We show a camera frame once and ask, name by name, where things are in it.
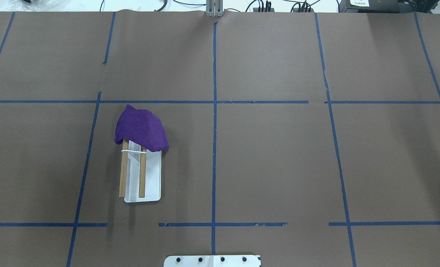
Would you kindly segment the black box with label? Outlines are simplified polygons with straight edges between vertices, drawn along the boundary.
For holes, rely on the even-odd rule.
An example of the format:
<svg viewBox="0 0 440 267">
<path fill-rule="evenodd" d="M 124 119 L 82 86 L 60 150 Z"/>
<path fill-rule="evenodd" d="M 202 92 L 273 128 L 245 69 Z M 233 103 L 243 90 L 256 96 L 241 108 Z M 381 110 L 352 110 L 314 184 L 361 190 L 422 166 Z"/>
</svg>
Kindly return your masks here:
<svg viewBox="0 0 440 267">
<path fill-rule="evenodd" d="M 340 13 L 401 13 L 397 0 L 341 0 Z"/>
</svg>

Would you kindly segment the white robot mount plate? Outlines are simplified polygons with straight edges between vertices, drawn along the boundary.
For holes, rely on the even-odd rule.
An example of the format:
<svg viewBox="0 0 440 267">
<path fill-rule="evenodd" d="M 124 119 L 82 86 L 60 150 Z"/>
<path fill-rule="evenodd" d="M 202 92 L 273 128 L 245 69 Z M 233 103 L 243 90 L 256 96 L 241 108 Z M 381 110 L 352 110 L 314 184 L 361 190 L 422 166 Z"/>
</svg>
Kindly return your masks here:
<svg viewBox="0 0 440 267">
<path fill-rule="evenodd" d="M 185 255 L 168 256 L 164 267 L 261 267 L 257 255 Z"/>
</svg>

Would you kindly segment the white towel rack base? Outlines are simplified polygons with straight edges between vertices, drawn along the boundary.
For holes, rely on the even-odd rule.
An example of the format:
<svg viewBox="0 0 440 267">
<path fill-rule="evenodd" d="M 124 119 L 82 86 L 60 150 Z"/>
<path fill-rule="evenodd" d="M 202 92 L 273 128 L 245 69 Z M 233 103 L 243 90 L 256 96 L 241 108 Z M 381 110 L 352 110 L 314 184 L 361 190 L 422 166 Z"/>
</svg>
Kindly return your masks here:
<svg viewBox="0 0 440 267">
<path fill-rule="evenodd" d="M 140 145 L 129 141 L 126 203 L 159 201 L 162 196 L 162 152 L 147 150 L 145 198 L 139 198 Z"/>
</svg>

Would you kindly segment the aluminium frame post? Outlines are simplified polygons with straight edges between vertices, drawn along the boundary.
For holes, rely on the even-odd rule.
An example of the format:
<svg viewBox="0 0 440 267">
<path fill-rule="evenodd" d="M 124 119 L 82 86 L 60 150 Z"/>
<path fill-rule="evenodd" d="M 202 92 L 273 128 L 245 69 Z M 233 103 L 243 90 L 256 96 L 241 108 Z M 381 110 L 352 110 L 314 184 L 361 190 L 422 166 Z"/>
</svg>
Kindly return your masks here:
<svg viewBox="0 0 440 267">
<path fill-rule="evenodd" d="M 206 0 L 206 17 L 223 17 L 223 0 Z"/>
</svg>

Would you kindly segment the purple towel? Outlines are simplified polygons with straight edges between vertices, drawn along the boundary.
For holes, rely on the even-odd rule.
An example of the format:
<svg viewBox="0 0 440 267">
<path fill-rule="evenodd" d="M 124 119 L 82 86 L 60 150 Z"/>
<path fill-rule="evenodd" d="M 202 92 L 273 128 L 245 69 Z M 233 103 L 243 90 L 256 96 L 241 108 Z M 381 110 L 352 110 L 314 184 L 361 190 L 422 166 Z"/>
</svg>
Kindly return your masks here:
<svg viewBox="0 0 440 267">
<path fill-rule="evenodd" d="M 121 145 L 132 141 L 151 152 L 169 149 L 165 128 L 155 114 L 146 109 L 136 109 L 127 104 L 115 127 L 114 142 Z"/>
</svg>

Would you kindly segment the right wooden rack bar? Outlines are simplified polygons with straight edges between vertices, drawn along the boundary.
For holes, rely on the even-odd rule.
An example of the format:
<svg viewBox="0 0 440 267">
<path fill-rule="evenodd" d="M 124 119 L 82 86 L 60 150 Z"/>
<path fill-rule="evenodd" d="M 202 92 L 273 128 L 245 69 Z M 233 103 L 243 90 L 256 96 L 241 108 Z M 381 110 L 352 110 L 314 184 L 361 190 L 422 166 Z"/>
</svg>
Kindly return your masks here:
<svg viewBox="0 0 440 267">
<path fill-rule="evenodd" d="M 147 149 L 140 147 L 139 198 L 145 198 Z"/>
</svg>

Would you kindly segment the wooden rack bar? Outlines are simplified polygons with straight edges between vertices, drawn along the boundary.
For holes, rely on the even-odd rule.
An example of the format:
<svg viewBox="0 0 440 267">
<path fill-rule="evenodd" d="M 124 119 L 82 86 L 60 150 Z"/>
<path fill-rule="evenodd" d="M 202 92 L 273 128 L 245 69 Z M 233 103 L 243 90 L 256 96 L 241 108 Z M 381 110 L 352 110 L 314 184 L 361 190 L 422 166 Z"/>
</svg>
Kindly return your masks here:
<svg viewBox="0 0 440 267">
<path fill-rule="evenodd" d="M 139 198 L 145 198 L 147 149 L 140 147 Z"/>
<path fill-rule="evenodd" d="M 122 198 L 124 198 L 126 194 L 128 149 L 129 149 L 129 141 L 123 139 L 122 150 L 121 150 L 120 184 L 119 184 L 119 197 Z"/>
</svg>

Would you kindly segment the left wooden rack bar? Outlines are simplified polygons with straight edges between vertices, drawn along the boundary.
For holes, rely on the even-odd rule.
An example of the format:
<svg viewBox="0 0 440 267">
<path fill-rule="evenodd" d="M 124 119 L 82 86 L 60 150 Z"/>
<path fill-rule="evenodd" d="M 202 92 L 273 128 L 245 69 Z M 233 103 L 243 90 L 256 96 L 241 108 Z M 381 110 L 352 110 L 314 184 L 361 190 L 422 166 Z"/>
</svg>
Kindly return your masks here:
<svg viewBox="0 0 440 267">
<path fill-rule="evenodd" d="M 119 184 L 119 197 L 122 198 L 124 198 L 126 194 L 128 149 L 129 149 L 129 141 L 123 139 L 122 150 L 121 150 L 120 184 Z"/>
</svg>

